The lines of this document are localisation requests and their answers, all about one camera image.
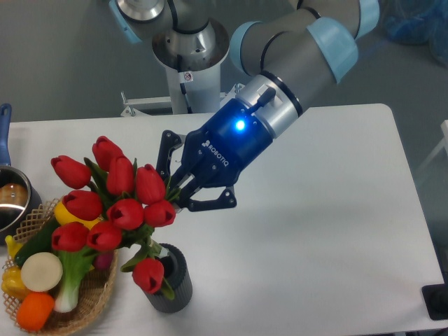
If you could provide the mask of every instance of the artificial vegetable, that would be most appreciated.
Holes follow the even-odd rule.
[[[56,220],[60,225],[66,225],[72,222],[79,222],[89,230],[93,228],[93,225],[101,221],[100,218],[94,220],[82,220],[76,217],[75,215],[72,215],[62,202],[59,202],[55,205],[53,213],[55,214]]]
[[[30,293],[17,310],[17,323],[27,331],[39,331],[50,317],[54,305],[55,300],[49,294]]]
[[[46,292],[56,287],[62,277],[62,264],[50,252],[32,255],[22,266],[23,284],[33,292]]]
[[[111,268],[113,261],[113,251],[104,252],[98,255],[93,261],[93,267],[99,271],[106,271]]]
[[[23,284],[21,270],[17,266],[8,268],[1,277],[1,289],[3,292],[19,299],[24,300],[31,291]]]
[[[56,312],[71,312],[78,304],[79,286],[89,272],[96,256],[94,253],[89,253],[90,251],[90,248],[84,247],[78,252],[57,252],[62,263],[63,273],[59,291],[56,294],[54,308]]]
[[[21,267],[32,255],[39,252],[51,252],[51,235],[60,226],[55,217],[47,220],[42,228],[15,254],[14,263]]]
[[[17,252],[22,248],[23,244],[17,243],[13,236],[6,236],[6,246],[8,247],[8,254],[14,258]]]

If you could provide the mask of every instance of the pot handle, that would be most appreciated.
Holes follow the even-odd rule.
[[[0,106],[0,165],[11,166],[11,158],[8,151],[9,124],[13,108],[10,104]]]

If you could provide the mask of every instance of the white table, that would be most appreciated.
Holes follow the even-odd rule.
[[[93,158],[106,135],[155,164],[162,130],[210,115],[13,123],[10,156],[44,200],[68,192],[50,159]],[[436,329],[421,287],[442,283],[392,113],[313,108],[240,176],[236,209],[190,213],[155,233],[184,252],[194,293],[156,312],[129,274],[82,335],[364,335]],[[0,250],[5,257],[5,248]],[[131,256],[122,251],[120,262]],[[2,335],[19,333],[6,313]]]

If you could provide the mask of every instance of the woven basket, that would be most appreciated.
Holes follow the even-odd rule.
[[[53,214],[53,208],[59,202],[54,199],[51,202],[41,204],[38,209],[33,210],[17,229],[15,240],[25,243],[30,237],[41,229],[41,226]],[[69,313],[57,313],[54,311],[48,319],[45,326],[39,332],[33,332],[38,335],[57,335],[65,336],[79,331],[93,322],[102,312],[109,300],[115,282],[118,264],[118,252],[115,251],[112,265],[109,271],[90,271],[79,288],[78,305]],[[14,266],[14,262],[9,257],[3,266],[5,270]],[[15,297],[3,293],[6,312],[20,328],[16,321],[17,310],[20,307],[20,301]]]

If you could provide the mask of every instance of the cooking pot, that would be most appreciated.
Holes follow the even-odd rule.
[[[41,197],[19,169],[11,166],[8,151],[10,104],[0,106],[0,245],[8,235],[15,235],[20,223],[41,203]]]

